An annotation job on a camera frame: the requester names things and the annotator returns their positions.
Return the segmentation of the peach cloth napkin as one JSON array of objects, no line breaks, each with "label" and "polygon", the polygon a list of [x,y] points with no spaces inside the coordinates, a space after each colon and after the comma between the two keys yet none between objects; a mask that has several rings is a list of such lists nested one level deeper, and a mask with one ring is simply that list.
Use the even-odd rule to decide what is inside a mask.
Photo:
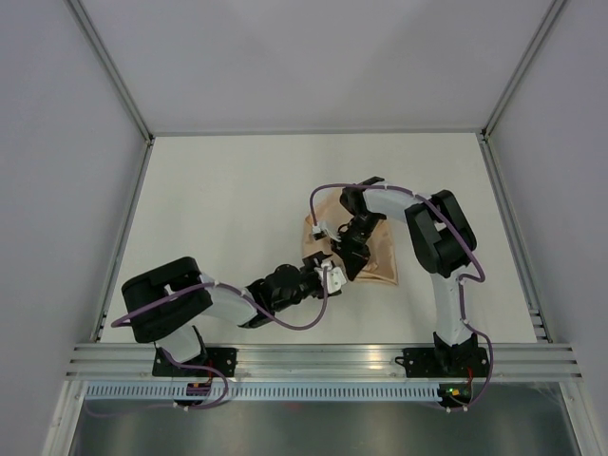
[{"label": "peach cloth napkin", "polygon": [[[347,223],[352,215],[340,204],[339,192],[332,191],[315,207],[318,221],[326,221],[331,229],[337,230],[342,224]],[[303,234],[301,241],[302,257],[308,257],[318,251],[331,254],[332,260],[342,266],[343,261],[331,250],[330,239],[324,237],[315,240],[312,233],[313,218],[308,215],[304,218]],[[387,220],[381,220],[374,228],[367,242],[370,248],[370,260],[363,270],[357,274],[355,282],[379,283],[391,286],[399,284],[398,267],[396,264],[394,241],[390,224]]]}]

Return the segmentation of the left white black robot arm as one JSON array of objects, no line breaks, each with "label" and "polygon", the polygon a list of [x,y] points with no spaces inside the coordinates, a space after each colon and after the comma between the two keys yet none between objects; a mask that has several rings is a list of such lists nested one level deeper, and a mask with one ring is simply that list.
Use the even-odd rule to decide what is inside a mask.
[{"label": "left white black robot arm", "polygon": [[[185,256],[127,280],[121,288],[126,314],[111,326],[129,328],[138,343],[154,344],[160,357],[196,376],[206,368],[207,353],[195,318],[208,316],[243,329],[275,323],[304,332],[321,321],[329,298],[346,284],[343,269],[322,252],[306,257],[301,267],[282,264],[241,288],[213,279]],[[309,298],[321,301],[312,322],[294,324],[277,317]]]}]

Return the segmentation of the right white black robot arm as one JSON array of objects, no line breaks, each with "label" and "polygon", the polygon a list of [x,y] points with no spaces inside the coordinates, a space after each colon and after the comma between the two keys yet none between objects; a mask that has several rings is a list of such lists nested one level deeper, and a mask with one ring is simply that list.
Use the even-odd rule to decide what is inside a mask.
[{"label": "right white black robot arm", "polygon": [[395,362],[408,378],[481,378],[490,374],[487,349],[466,321],[463,281],[477,239],[455,196],[442,190],[428,198],[416,196],[373,177],[345,187],[340,204],[351,220],[340,226],[332,251],[353,280],[371,260],[368,242],[380,221],[404,223],[418,263],[429,273],[436,306],[431,348],[404,348]]}]

